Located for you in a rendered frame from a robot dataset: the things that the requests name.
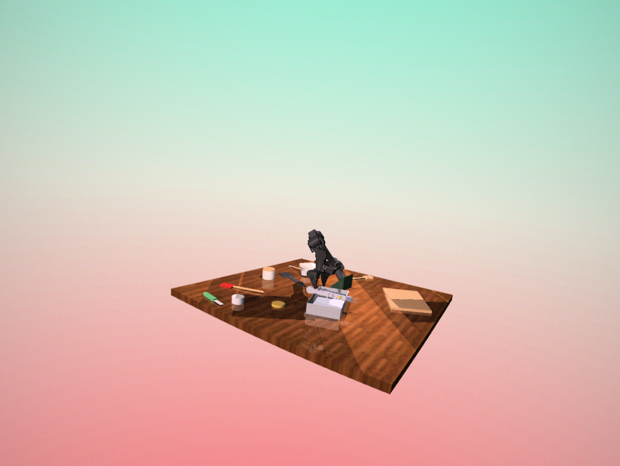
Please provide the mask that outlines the grey roasting tin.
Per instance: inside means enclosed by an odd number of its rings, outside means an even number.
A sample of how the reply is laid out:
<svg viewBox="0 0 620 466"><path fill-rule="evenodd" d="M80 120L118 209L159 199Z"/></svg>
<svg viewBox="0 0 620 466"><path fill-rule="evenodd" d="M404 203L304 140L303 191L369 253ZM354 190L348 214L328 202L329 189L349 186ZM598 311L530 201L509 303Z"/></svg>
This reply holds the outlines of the grey roasting tin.
<svg viewBox="0 0 620 466"><path fill-rule="evenodd" d="M331 293L336 293L343 296L348 296L349 293L349 291L335 289L331 287L318 287L318 290L319 289L330 291ZM340 320L346 303L347 302L345 300L340 300L335 297L332 298L329 296L323 296L314 293L312 297L307 301L306 314Z"/></svg>

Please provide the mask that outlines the light wooden cutting board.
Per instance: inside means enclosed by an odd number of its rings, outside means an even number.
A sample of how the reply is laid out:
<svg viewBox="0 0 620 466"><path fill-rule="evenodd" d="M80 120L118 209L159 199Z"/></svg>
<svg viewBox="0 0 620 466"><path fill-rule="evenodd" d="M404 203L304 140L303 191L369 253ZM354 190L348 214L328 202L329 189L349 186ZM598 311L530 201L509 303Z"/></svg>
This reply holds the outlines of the light wooden cutting board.
<svg viewBox="0 0 620 466"><path fill-rule="evenodd" d="M391 310L432 313L418 291L383 288Z"/></svg>

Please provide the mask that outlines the dark grey spatula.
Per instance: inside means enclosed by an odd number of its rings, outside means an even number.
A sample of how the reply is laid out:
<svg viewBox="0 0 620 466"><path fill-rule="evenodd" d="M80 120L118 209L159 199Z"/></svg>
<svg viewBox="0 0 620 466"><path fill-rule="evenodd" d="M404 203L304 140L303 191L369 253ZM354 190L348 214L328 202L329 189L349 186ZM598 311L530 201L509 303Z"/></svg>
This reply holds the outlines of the dark grey spatula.
<svg viewBox="0 0 620 466"><path fill-rule="evenodd" d="M306 287L304 284L302 284L301 282L299 282L298 280L294 279L294 276L290 275L289 273L278 273L280 276L284 277L284 278L289 278L291 279L293 282L297 283L298 285L300 285L301 287Z"/></svg>

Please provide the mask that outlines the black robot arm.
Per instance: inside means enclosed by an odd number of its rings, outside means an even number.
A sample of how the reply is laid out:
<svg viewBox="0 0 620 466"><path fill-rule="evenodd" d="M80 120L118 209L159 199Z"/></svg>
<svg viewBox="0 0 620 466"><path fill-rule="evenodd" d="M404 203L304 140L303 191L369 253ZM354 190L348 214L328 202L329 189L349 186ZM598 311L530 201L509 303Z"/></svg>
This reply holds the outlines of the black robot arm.
<svg viewBox="0 0 620 466"><path fill-rule="evenodd" d="M308 246L311 252L315 252L315 258L319 261L323 261L327 259L328 262L323 264L322 272L327 272L330 275L336 275L338 280L346 277L343 269L345 269L344 265L341 261L337 260L337 258L333 257L329 252L328 248L325 246L324 236L320 231L316 231L315 229L308 233Z"/></svg>

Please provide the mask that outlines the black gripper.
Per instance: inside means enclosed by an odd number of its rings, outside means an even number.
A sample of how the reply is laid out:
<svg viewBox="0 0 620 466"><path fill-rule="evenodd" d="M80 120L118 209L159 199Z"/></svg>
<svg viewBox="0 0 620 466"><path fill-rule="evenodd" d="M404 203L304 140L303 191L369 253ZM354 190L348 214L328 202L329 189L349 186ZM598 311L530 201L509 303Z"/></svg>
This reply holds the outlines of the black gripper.
<svg viewBox="0 0 620 466"><path fill-rule="evenodd" d="M317 281L319 278L321 278L322 281L322 286L326 285L327 279L329 276L331 276L329 273L327 272L322 272L322 267L323 264L328 262L326 261L326 259L324 259L323 261L319 261L319 260L314 260L314 262L316 263L314 270L308 270L307 271L307 276L309 277L309 279L311 280L311 283L314 287L314 289L317 288Z"/></svg>

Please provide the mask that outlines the red spatula with wooden handle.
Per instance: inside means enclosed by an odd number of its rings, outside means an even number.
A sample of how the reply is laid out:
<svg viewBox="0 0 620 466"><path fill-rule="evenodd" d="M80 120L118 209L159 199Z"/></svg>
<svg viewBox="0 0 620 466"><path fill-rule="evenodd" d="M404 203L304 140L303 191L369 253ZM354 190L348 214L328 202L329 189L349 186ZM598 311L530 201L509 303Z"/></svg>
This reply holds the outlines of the red spatula with wooden handle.
<svg viewBox="0 0 620 466"><path fill-rule="evenodd" d="M228 284L228 283L222 283L219 286L221 287L227 287L227 288L236 288L236 289L243 289L243 290L247 290L247 291L254 291L254 292L258 292L258 293L264 293L264 291L259 291L259 290L255 290L255 289L248 289L248 288L244 288L244 287L236 287L235 285L232 284Z"/></svg>

